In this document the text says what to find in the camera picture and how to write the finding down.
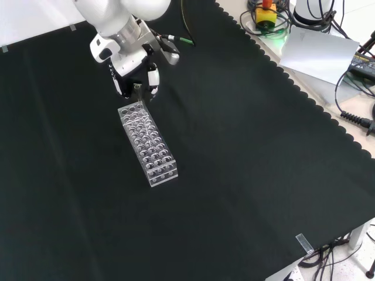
black tablecloth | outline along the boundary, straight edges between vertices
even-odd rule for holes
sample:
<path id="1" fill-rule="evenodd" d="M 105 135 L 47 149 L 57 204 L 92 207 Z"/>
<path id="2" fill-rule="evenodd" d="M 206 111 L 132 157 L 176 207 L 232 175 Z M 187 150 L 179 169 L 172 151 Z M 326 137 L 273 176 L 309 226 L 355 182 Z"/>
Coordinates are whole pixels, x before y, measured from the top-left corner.
<path id="1" fill-rule="evenodd" d="M 177 2 L 159 33 L 186 36 Z M 186 12 L 149 104 L 179 177 L 152 189 L 92 27 L 0 55 L 1 280 L 263 280 L 375 217 L 370 155 L 212 0 Z"/>

white device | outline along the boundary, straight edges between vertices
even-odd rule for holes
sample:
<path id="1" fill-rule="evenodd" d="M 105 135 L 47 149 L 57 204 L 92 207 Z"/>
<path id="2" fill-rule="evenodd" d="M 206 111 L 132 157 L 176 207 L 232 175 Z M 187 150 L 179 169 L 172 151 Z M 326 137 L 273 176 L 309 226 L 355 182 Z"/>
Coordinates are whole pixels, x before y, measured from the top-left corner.
<path id="1" fill-rule="evenodd" d="M 320 0 L 323 14 L 330 10 L 332 1 L 333 0 Z M 294 15 L 296 20 L 306 25 L 319 22 L 319 19 L 322 18 L 319 0 L 297 0 Z"/>
<path id="2" fill-rule="evenodd" d="M 99 63 L 111 59 L 112 77 L 118 91 L 121 92 L 114 71 L 119 76 L 126 77 L 142 66 L 148 56 L 162 49 L 161 39 L 155 37 L 144 20 L 160 18 L 168 9 L 171 0 L 73 0 L 73 2 L 85 20 L 98 32 L 90 44 L 93 57 Z M 162 53 L 170 64 L 174 65 L 179 60 L 177 51 L 169 53 L 162 50 Z M 156 94 L 159 86 L 159 71 L 156 64 L 149 64 L 148 77 L 149 90 L 152 94 Z"/>

white table surface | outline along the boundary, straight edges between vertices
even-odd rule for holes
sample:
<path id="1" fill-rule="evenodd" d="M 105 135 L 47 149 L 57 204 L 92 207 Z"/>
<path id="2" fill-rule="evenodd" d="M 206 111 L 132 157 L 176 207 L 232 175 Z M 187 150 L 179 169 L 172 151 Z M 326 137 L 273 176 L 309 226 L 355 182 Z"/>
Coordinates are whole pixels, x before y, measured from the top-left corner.
<path id="1" fill-rule="evenodd" d="M 242 12 L 247 10 L 247 0 L 216 0 L 217 3 L 224 9 L 225 12 L 229 13 L 238 23 L 240 22 L 240 15 Z M 340 19 L 342 2 L 337 9 L 337 18 Z M 345 0 L 346 2 L 346 14 L 343 23 L 343 29 L 354 40 L 359 41 L 361 44 L 365 43 L 371 33 L 375 30 L 375 21 L 373 20 L 373 13 L 375 12 L 375 0 Z M 282 44 L 278 43 L 278 46 L 274 44 L 268 44 L 268 46 L 262 42 L 258 37 L 252 36 L 257 44 L 265 51 L 265 54 L 276 63 L 279 63 L 280 52 Z M 323 96 L 332 95 L 334 97 L 334 85 L 319 80 L 317 78 L 308 76 L 303 73 L 297 73 L 284 67 L 285 72 L 290 75 L 290 78 L 295 81 L 302 91 L 307 92 L 310 98 L 316 101 L 316 104 L 322 106 L 324 110 L 331 114 L 333 119 L 339 122 L 339 125 L 346 129 L 346 132 L 354 137 L 356 142 L 362 145 L 362 149 L 369 151 L 373 158 L 375 158 L 375 136 L 366 137 L 366 130 L 360 126 L 357 126 L 347 120 L 340 117 L 340 111 L 336 108 L 335 104 L 328 103 Z M 343 87 L 347 87 L 346 84 L 342 83 L 337 92 L 341 95 Z M 348 91 L 354 91 L 352 98 L 340 103 L 343 110 L 350 112 L 355 115 L 359 115 L 363 118 L 372 119 L 372 107 L 375 103 L 375 99 L 370 98 L 354 89 L 348 89 Z"/>

green cable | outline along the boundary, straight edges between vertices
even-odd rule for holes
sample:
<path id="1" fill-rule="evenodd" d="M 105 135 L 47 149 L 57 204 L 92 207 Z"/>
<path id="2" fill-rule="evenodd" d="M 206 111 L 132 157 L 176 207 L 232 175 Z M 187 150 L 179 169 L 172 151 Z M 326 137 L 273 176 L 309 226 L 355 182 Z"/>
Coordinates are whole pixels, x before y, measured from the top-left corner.
<path id="1" fill-rule="evenodd" d="M 182 37 L 180 37 L 180 41 L 184 41 L 184 42 L 186 42 L 186 43 L 189 43 L 189 44 L 191 44 L 191 45 L 194 45 L 194 42 L 193 42 L 193 41 L 191 41 L 191 40 L 189 40 L 189 39 L 186 39 L 186 38 L 182 38 Z"/>

cable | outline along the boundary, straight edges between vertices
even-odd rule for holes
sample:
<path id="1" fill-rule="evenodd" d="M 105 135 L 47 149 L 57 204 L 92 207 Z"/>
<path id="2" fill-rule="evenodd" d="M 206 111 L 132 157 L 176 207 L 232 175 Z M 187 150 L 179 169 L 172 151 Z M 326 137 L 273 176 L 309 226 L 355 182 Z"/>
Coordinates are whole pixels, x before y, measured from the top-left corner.
<path id="1" fill-rule="evenodd" d="M 333 258 L 333 248 L 332 248 L 332 269 L 330 270 L 330 281 L 333 281 L 333 266 L 335 265 L 335 260 Z"/>
<path id="2" fill-rule="evenodd" d="M 330 266 L 330 265 L 337 265 L 338 263 L 341 263 L 341 262 L 346 261 L 346 260 L 349 259 L 351 256 L 353 256 L 356 252 L 358 252 L 359 249 L 360 249 L 361 247 L 362 247 L 362 244 L 359 246 L 358 249 L 356 249 L 355 252 L 353 252 L 353 253 L 352 253 L 350 256 L 348 256 L 346 259 L 343 259 L 342 261 L 339 261 L 339 262 L 330 263 L 330 264 L 328 264 L 328 265 L 325 265 L 324 267 L 326 267 L 326 266 Z"/>
<path id="3" fill-rule="evenodd" d="M 353 83 L 354 86 L 357 87 L 357 89 L 358 89 L 359 91 L 365 93 L 365 94 L 368 95 L 369 97 L 373 97 L 373 98 L 375 98 L 374 93 L 373 93 L 373 92 L 367 87 L 367 85 L 364 84 L 364 82 L 362 82 L 362 84 L 363 84 L 364 87 L 367 88 L 370 92 L 366 92 L 364 89 L 362 89 L 361 87 L 359 87 L 349 75 L 346 74 L 346 77 L 350 80 L 350 82 Z"/>
<path id="4" fill-rule="evenodd" d="M 309 4 L 309 0 L 307 0 L 307 8 L 309 9 L 309 13 L 310 15 L 314 18 L 314 19 L 321 19 L 321 18 L 317 18 L 316 16 L 314 16 L 311 12 L 311 9 L 310 9 L 310 4 Z"/>
<path id="5" fill-rule="evenodd" d="M 371 235 L 370 235 L 368 232 L 366 232 L 366 234 L 367 234 L 367 236 L 368 236 L 373 242 L 375 242 L 375 239 L 372 238 Z"/>
<path id="6" fill-rule="evenodd" d="M 185 28 L 185 31 L 188 33 L 190 39 L 192 40 L 193 45 L 196 46 L 194 37 L 193 37 L 192 33 L 190 32 L 189 27 L 188 27 L 188 25 L 186 23 L 186 20 L 185 20 L 185 13 L 184 13 L 184 8 L 183 8 L 183 0 L 181 0 L 181 2 L 180 2 L 180 14 L 181 14 L 182 22 L 183 22 L 183 27 Z"/>
<path id="7" fill-rule="evenodd" d="M 365 63 L 371 63 L 371 61 L 362 61 L 360 63 L 357 63 L 355 64 L 353 67 L 357 67 L 361 64 L 365 64 Z M 349 72 L 350 70 L 346 70 L 340 77 L 339 81 L 337 82 L 336 84 L 336 87 L 335 87 L 335 103 L 336 103 L 336 106 L 337 108 L 339 109 L 339 111 L 341 112 L 341 117 L 345 118 L 345 119 L 348 119 L 349 121 L 351 122 L 354 122 L 358 125 L 361 125 L 362 127 L 364 128 L 367 128 L 367 133 L 366 133 L 366 136 L 370 135 L 371 133 L 375 134 L 375 121 L 373 120 L 370 120 L 370 119 L 367 119 L 367 118 L 362 118 L 362 117 L 359 117 L 359 116 L 356 116 L 356 115 L 353 115 L 353 114 L 350 114 L 344 110 L 341 109 L 339 103 L 338 103 L 338 87 L 339 87 L 339 84 L 341 82 L 341 80 L 344 78 L 344 76 Z"/>
<path id="8" fill-rule="evenodd" d="M 366 84 L 365 81 L 364 81 L 364 78 L 362 79 L 362 85 L 366 88 L 367 91 L 369 91 L 369 92 L 371 93 L 371 95 L 372 95 L 373 97 L 375 97 L 374 92 L 372 92 L 372 90 L 369 88 L 369 86 L 367 86 L 367 84 Z"/>
<path id="9" fill-rule="evenodd" d="M 351 38 L 346 34 L 346 32 L 339 26 L 339 24 L 337 23 L 337 21 L 335 21 L 335 19 L 332 20 L 332 26 L 333 28 L 335 28 L 339 33 L 341 33 L 346 39 L 350 39 Z M 367 50 L 365 47 L 363 47 L 362 45 L 359 45 L 359 47 L 361 47 L 363 49 L 364 52 L 370 54 L 371 56 L 375 57 L 375 55 L 373 53 L 371 53 L 369 50 Z"/>
<path id="10" fill-rule="evenodd" d="M 345 0 L 342 0 L 342 18 L 340 22 L 340 27 L 342 27 L 342 22 L 344 21 L 344 16 L 345 16 Z"/>

